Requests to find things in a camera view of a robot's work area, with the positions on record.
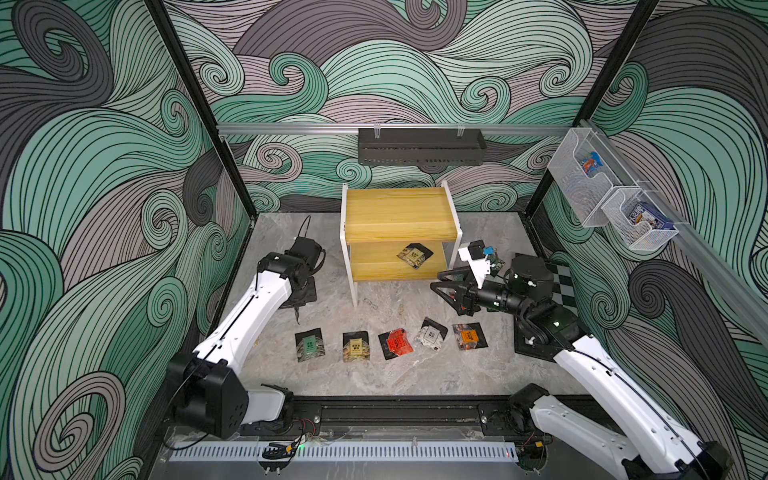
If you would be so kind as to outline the black barcode tea bag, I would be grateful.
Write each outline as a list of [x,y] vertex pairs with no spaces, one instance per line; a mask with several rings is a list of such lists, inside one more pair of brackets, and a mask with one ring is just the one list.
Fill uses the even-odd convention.
[[322,330],[314,328],[295,334],[296,357],[299,363],[322,357],[326,354]]

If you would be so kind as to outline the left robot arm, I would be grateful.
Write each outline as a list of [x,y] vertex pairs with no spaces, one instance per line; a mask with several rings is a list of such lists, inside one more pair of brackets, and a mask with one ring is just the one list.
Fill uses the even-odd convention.
[[243,425],[283,426],[290,392],[277,386],[246,388],[239,375],[256,340],[283,307],[316,299],[314,275],[325,250],[306,236],[282,253],[270,252],[235,307],[189,353],[177,353],[166,370],[171,389],[168,415],[174,423],[220,439]]

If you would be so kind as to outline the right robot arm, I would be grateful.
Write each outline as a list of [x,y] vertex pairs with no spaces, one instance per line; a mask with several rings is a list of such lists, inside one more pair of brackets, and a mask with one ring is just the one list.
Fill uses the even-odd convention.
[[616,479],[723,479],[733,460],[674,420],[623,369],[571,310],[554,300],[555,275],[536,256],[517,254],[507,271],[483,244],[461,248],[466,266],[438,274],[430,288],[460,316],[509,314],[522,355],[550,360],[575,378],[618,426],[613,431],[530,384],[510,399],[522,431],[549,434]]

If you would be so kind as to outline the orange label tea bag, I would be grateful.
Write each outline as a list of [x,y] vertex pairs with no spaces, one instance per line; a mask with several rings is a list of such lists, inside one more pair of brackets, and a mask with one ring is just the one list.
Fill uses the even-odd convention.
[[456,337],[458,348],[462,351],[488,347],[486,336],[478,322],[453,324],[452,331]]

